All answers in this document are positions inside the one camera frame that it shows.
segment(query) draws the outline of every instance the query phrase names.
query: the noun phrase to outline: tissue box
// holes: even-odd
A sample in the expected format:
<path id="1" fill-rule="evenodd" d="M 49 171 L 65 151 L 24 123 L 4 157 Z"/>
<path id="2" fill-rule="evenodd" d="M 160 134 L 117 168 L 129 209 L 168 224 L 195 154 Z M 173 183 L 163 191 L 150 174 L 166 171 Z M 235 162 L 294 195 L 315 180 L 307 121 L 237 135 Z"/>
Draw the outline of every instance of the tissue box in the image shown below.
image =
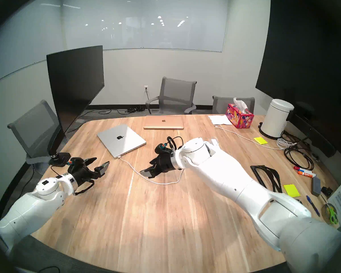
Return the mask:
<path id="1" fill-rule="evenodd" d="M 237 105 L 229 103 L 226 116 L 236 128 L 250 128 L 254 115 L 247 109 L 245 111 L 247 113 L 242 113 Z"/>

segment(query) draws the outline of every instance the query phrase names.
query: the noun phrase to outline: blue pen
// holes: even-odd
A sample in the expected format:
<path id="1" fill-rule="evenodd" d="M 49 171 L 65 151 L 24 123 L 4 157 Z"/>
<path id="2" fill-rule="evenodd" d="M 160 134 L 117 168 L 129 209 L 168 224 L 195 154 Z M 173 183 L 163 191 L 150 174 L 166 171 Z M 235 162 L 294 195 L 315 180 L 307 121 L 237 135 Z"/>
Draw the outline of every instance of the blue pen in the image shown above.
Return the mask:
<path id="1" fill-rule="evenodd" d="M 312 205 L 313 209 L 314 209 L 315 212 L 317 213 L 318 217 L 321 217 L 321 216 L 320 216 L 320 213 L 319 213 L 318 210 L 317 210 L 317 207 L 313 204 L 313 202 L 311 201 L 311 199 L 309 198 L 309 196 L 306 196 L 306 197 L 307 197 L 308 202 Z"/>

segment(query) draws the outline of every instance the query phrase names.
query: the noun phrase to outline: marker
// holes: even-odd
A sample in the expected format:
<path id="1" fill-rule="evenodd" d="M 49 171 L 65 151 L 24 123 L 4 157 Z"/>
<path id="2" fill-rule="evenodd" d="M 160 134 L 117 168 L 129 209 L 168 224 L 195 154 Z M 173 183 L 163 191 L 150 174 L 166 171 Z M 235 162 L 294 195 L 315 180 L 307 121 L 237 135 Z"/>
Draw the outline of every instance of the marker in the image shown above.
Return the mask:
<path id="1" fill-rule="evenodd" d="M 313 202 L 311 201 L 311 199 L 309 198 L 309 196 L 306 196 L 306 197 L 307 197 L 308 202 L 312 205 L 313 209 L 314 209 L 315 212 L 317 213 L 318 217 L 321 217 L 321 216 L 320 216 L 320 213 L 319 213 L 318 210 L 317 210 L 317 207 L 313 204 Z"/>
<path id="2" fill-rule="evenodd" d="M 301 172 L 304 172 L 304 173 L 311 174 L 313 177 L 316 176 L 316 174 L 312 173 L 312 171 L 311 171 L 311 170 L 308 170 L 308 169 L 300 168 L 300 167 L 298 167 L 298 166 L 294 166 L 293 169 L 298 170 L 298 171 L 301 171 Z"/>
<path id="3" fill-rule="evenodd" d="M 307 176 L 309 178 L 313 178 L 313 175 L 312 174 L 308 174 L 308 173 L 305 173 L 305 172 L 302 172 L 302 171 L 298 171 L 298 174 L 299 175 L 303 175 L 303 176 Z"/>

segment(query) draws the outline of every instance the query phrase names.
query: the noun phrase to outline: white cable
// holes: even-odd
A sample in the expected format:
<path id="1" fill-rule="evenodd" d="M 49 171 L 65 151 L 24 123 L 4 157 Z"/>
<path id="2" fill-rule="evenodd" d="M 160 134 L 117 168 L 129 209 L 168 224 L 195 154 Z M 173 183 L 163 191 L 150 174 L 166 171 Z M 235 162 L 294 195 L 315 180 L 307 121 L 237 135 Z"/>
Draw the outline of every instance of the white cable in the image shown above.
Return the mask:
<path id="1" fill-rule="evenodd" d="M 152 182 L 152 183 L 154 183 L 154 184 L 157 184 L 157 185 L 169 185 L 169 184 L 178 183 L 178 182 L 181 180 L 181 177 L 182 177 L 182 174 L 183 174 L 183 171 L 184 171 L 184 169 L 182 169 L 182 172 L 181 172 L 181 174 L 179 175 L 179 179 L 178 179 L 177 182 L 158 183 L 158 182 L 154 182 L 154 181 L 152 181 L 152 180 L 149 180 L 148 178 L 146 178 L 146 177 L 144 177 L 143 175 L 141 175 L 138 171 L 136 171 L 136 170 L 134 169 L 134 167 L 133 167 L 129 162 L 127 162 L 126 160 L 122 159 L 120 156 L 118 156 L 118 158 L 121 159 L 122 161 L 125 161 L 128 165 L 130 165 L 130 167 L 131 167 L 139 176 L 141 176 L 141 177 L 143 177 L 145 180 L 147 180 L 147 181 L 149 181 L 149 182 Z"/>
<path id="2" fill-rule="evenodd" d="M 293 145 L 297 144 L 297 143 L 288 142 L 288 141 L 286 141 L 286 140 L 284 140 L 284 139 L 278 139 L 278 140 L 283 140 L 283 141 L 280 141 L 279 144 L 278 144 L 278 141 L 277 141 L 277 146 L 278 146 L 279 148 L 266 147 L 266 146 L 264 146 L 264 145 L 262 145 L 262 144 L 259 144 L 259 143 L 257 143 L 257 142 L 254 142 L 254 141 L 252 141 L 252 140 L 250 140 L 250 139 L 248 139 L 248 138 L 245 138 L 245 137 L 243 137 L 243 136 L 241 136 L 241 135 L 239 135 L 239 134 L 237 134 L 237 133 L 235 133 L 235 132 L 233 132 L 233 131 L 223 129 L 223 128 L 221 128 L 221 127 L 219 127 L 219 126 L 216 126 L 216 125 L 215 125 L 215 127 L 216 127 L 216 128 L 219 128 L 219 129 L 222 129 L 222 130 L 225 130 L 225 131 L 228 131 L 228 132 L 231 132 L 231 133 L 234 133 L 234 134 L 238 135 L 239 137 L 244 138 L 245 140 L 248 140 L 248 141 L 250 141 L 250 142 L 252 142 L 252 143 L 254 143 L 254 144 L 260 145 L 261 147 L 264 147 L 264 148 L 270 148 L 270 149 L 272 149 L 272 150 L 285 150 L 286 148 L 289 148 L 290 146 L 293 146 Z"/>

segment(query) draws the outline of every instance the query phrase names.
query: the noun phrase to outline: floor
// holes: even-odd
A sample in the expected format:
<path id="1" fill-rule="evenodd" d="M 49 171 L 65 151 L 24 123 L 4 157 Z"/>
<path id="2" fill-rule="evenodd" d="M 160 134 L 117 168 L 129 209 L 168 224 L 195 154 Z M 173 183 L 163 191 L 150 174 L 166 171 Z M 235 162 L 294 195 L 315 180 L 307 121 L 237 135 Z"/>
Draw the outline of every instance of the floor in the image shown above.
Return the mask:
<path id="1" fill-rule="evenodd" d="M 153 115 L 161 115 L 158 110 L 151 110 Z M 66 133 L 67 138 L 71 138 L 77 131 L 77 129 L 85 122 L 95 119 L 108 119 L 108 118 L 120 118 L 120 117 L 133 117 L 133 116 L 145 116 L 149 115 L 148 111 L 135 112 L 129 115 L 121 115 L 125 114 L 125 110 L 112 110 L 105 111 L 103 113 L 108 112 L 108 114 L 99 114 L 99 110 L 92 111 L 86 110 L 82 114 L 83 116 L 79 118 L 79 120 L 73 123 L 68 129 L 69 132 Z M 210 114 L 209 110 L 194 110 L 193 114 Z M 13 192 L 7 206 L 5 213 L 8 211 L 9 207 L 20 197 L 21 194 L 25 194 L 27 192 L 32 192 L 41 179 L 42 175 L 36 171 L 33 171 L 33 168 L 30 167 L 26 173 L 24 174 L 22 180 L 19 182 L 15 191 Z M 61 273 L 72 273 L 72 272 L 83 272 L 83 273 L 105 273 L 105 272 L 114 272 L 106 269 L 102 269 L 77 259 L 71 258 L 65 254 L 62 254 L 56 250 L 51 249 L 45 244 L 39 242 L 32 236 L 25 237 L 19 244 L 17 244 L 10 255 L 10 260 L 17 267 L 31 270 L 33 272 L 39 272 L 41 269 L 46 268 L 48 266 L 57 266 L 60 268 Z M 49 268 L 41 271 L 43 273 L 53 273 L 58 272 L 56 268 Z M 290 272 L 287 264 L 281 263 L 279 265 L 273 266 L 271 268 L 267 268 L 261 270 L 263 273 L 275 273 L 275 272 Z"/>

